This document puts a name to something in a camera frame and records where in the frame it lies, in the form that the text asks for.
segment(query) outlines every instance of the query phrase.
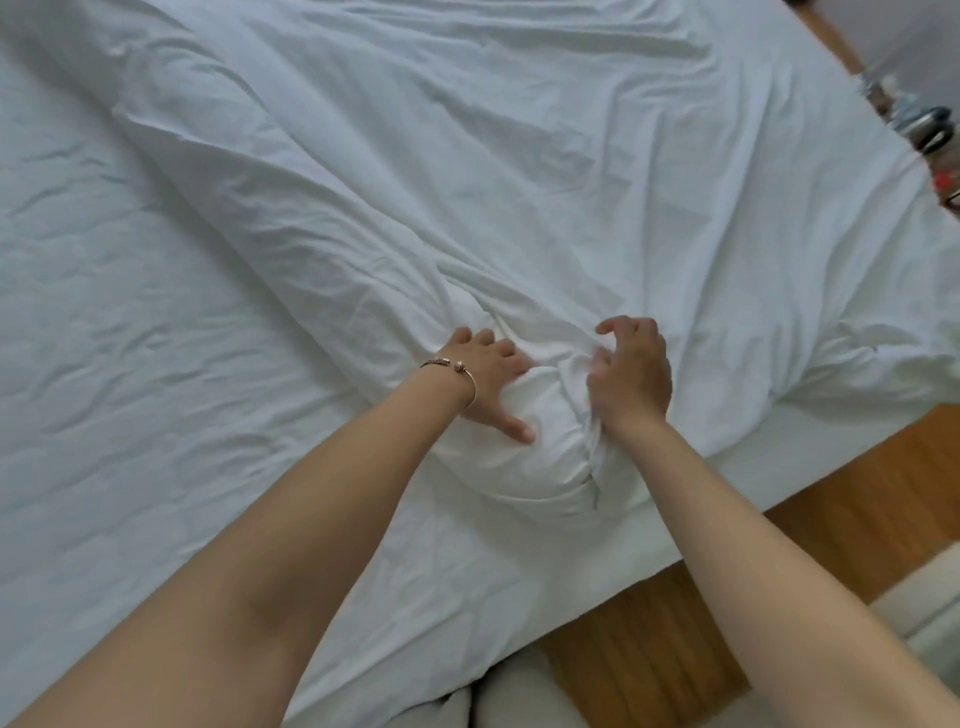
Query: white duvet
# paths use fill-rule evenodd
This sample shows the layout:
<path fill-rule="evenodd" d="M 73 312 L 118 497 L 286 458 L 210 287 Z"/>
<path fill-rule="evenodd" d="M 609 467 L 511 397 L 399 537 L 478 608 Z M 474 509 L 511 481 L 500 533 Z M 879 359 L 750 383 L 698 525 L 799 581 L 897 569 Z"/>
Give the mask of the white duvet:
<path fill-rule="evenodd" d="M 660 321 L 704 454 L 787 396 L 960 391 L 960 228 L 838 67 L 742 36 L 745 2 L 5 9 L 368 400 L 457 325 L 516 339 L 538 367 L 506 400 L 537 445 L 462 422 L 437 452 L 583 525 L 646 499 L 588 408 L 611 314 Z"/>

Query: forearm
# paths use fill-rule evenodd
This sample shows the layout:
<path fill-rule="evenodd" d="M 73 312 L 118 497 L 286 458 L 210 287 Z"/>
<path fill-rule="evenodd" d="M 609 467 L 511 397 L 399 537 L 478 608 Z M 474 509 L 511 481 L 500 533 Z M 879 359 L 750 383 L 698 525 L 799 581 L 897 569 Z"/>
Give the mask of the forearm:
<path fill-rule="evenodd" d="M 794 724 L 956 720 L 902 643 L 672 428 L 640 423 L 621 441 L 740 665 Z"/>
<path fill-rule="evenodd" d="M 468 399 L 469 383 L 439 369 L 311 451 L 16 728 L 278 725 L 414 470 Z"/>

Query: bracelet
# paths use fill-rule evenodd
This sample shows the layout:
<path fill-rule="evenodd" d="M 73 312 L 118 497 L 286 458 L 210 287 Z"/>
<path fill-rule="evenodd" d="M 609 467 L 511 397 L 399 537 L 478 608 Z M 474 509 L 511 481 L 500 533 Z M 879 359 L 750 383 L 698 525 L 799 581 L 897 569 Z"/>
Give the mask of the bracelet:
<path fill-rule="evenodd" d="M 473 383 L 473 399 L 470 400 L 470 404 L 468 404 L 465 408 L 470 409 L 473 406 L 473 403 L 477 401 L 477 380 L 473 378 L 473 375 L 467 369 L 467 365 L 462 361 L 458 361 L 454 364 L 452 361 L 443 356 L 434 356 L 432 359 L 427 359 L 420 364 L 420 368 L 423 369 L 423 367 L 428 367 L 431 364 L 436 364 L 440 367 L 453 367 L 454 372 L 459 372 L 460 374 L 465 374 L 470 377 L 470 381 Z"/>

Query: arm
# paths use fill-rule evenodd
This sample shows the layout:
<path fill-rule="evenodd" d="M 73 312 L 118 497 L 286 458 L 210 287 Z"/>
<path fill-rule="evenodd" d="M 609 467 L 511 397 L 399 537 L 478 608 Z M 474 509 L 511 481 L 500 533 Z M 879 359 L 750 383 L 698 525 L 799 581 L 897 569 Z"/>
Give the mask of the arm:
<path fill-rule="evenodd" d="M 796 726 L 954 726 L 960 702 L 859 600 L 715 473 L 665 420 L 650 319 L 620 317 L 591 398 L 631 454 L 733 654 Z"/>
<path fill-rule="evenodd" d="M 457 329 L 441 356 L 476 381 L 471 419 L 533 441 L 498 401 L 531 366 L 512 342 Z M 278 726 L 414 470 L 473 394 L 452 368 L 414 372 L 307 454 L 11 728 Z"/>

